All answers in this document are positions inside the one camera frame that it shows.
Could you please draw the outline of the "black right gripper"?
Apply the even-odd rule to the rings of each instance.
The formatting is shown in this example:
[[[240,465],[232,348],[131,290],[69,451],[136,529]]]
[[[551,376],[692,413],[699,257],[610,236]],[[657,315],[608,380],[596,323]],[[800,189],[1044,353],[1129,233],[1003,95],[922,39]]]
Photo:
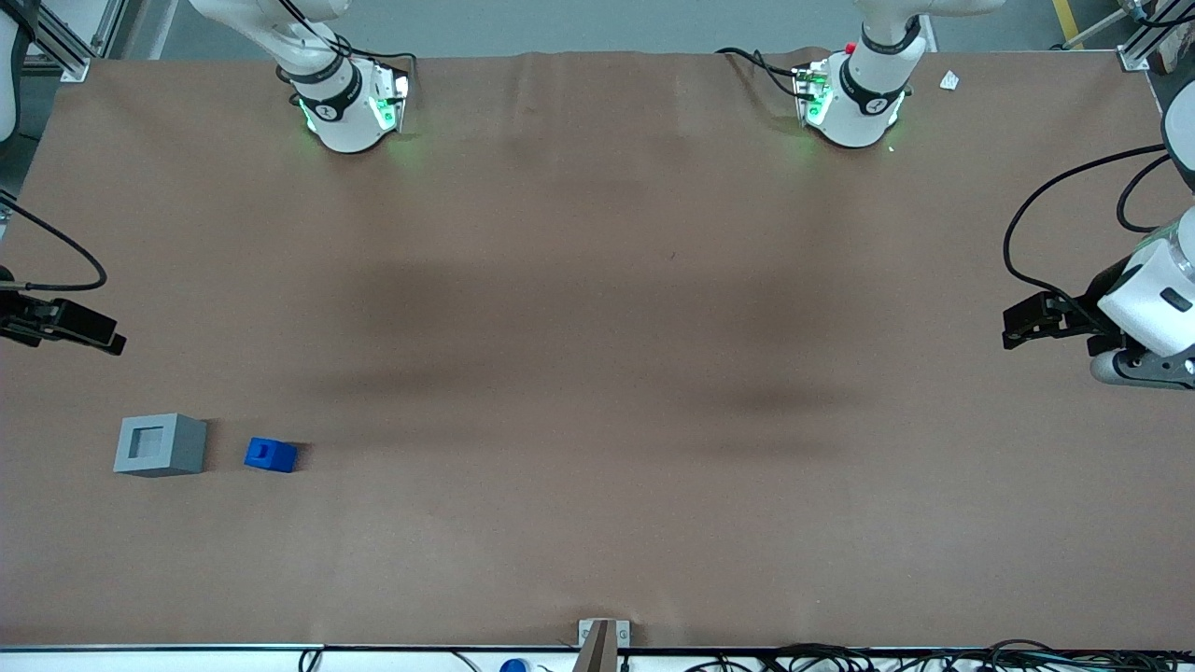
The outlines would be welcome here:
[[[22,295],[8,288],[14,277],[8,269],[1,269],[1,336],[24,344],[39,347],[43,342],[68,341],[120,358],[127,340],[117,332],[117,322],[102,312],[82,306],[81,303],[63,301],[61,298],[42,299]],[[22,332],[13,326],[22,317]]]

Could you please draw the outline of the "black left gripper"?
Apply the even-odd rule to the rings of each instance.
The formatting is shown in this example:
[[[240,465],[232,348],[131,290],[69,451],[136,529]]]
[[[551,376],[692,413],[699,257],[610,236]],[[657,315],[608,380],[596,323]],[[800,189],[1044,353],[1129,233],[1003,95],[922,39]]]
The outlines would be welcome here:
[[[1050,292],[1038,292],[1015,303],[1003,311],[1003,348],[1012,350],[1032,340],[1071,340],[1087,336],[1087,352],[1117,352],[1130,347],[1130,336],[1098,307],[1101,298],[1113,291],[1128,265],[1130,256],[1097,273],[1087,291],[1078,297],[1078,307]]]

